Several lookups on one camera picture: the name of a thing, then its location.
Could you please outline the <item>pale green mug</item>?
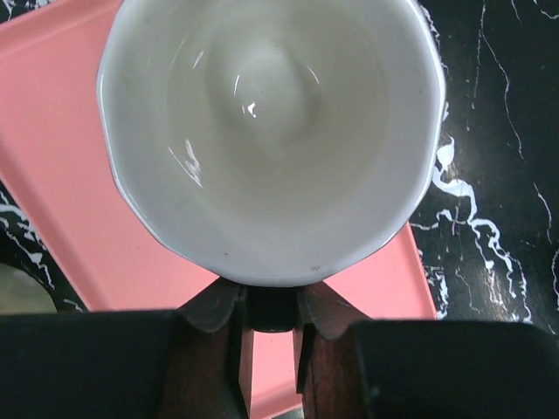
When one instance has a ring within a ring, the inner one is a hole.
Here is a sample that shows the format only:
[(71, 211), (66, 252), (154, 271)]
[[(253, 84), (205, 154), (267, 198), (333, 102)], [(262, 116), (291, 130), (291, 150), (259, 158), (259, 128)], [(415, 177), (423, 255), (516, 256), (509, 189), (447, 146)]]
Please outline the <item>pale green mug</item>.
[(288, 287), (409, 220), (445, 76), (415, 1), (124, 1), (97, 97), (114, 183), (161, 245)]

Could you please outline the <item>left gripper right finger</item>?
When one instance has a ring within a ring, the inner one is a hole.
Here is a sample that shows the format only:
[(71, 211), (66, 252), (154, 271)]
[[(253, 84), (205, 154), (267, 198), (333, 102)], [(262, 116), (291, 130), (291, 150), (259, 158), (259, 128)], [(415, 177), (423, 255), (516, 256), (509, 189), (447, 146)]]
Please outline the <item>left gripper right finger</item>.
[(296, 392), (306, 418), (366, 418), (362, 371), (350, 328), (369, 316), (320, 282), (296, 291)]

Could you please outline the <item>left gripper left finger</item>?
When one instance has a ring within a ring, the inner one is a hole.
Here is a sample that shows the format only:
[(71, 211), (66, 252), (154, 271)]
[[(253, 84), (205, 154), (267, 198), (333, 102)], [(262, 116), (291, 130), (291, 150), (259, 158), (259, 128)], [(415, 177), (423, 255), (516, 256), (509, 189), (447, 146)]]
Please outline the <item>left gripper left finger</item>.
[(161, 418), (247, 418), (253, 330), (247, 290), (220, 278), (177, 310)]

